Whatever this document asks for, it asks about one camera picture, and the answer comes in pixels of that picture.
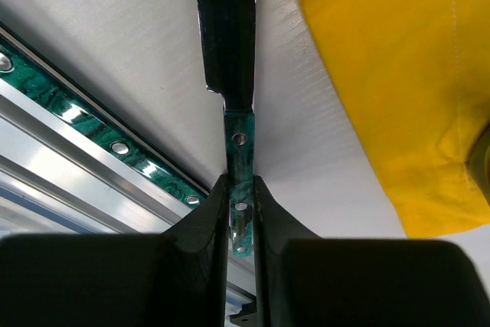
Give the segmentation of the yellow Pikachu cloth placemat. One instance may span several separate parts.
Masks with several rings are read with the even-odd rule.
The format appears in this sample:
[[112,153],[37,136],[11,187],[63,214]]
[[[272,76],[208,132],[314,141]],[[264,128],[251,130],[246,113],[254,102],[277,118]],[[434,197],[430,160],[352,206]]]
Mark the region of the yellow Pikachu cloth placemat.
[[489,0],[299,0],[409,237],[489,223],[469,171],[489,123]]

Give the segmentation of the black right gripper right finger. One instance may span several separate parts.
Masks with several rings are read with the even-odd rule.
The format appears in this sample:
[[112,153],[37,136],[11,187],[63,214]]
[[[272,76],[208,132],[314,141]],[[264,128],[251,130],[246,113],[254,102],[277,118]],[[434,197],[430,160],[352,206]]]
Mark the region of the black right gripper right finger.
[[254,179],[261,326],[487,326],[475,266],[443,240],[325,239]]

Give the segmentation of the dark green mug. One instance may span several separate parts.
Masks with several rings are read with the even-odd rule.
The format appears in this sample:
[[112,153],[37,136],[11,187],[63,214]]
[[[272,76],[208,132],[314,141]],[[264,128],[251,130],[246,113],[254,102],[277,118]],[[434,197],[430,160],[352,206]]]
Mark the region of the dark green mug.
[[490,125],[487,124],[474,142],[469,154],[469,172],[487,204],[490,201],[489,144]]

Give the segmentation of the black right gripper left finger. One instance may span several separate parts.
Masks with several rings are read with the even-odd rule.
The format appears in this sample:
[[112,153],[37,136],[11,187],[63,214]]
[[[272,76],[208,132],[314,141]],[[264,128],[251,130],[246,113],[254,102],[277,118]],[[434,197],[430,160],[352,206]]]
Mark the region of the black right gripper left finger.
[[228,188],[161,234],[22,234],[1,242],[3,326],[222,326]]

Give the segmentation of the knife with green handle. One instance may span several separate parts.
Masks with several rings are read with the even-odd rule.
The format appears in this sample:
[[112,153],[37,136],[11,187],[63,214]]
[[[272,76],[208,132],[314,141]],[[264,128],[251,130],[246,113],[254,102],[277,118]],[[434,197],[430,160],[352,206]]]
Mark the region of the knife with green handle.
[[206,86],[224,100],[231,249],[253,252],[256,0],[197,0]]

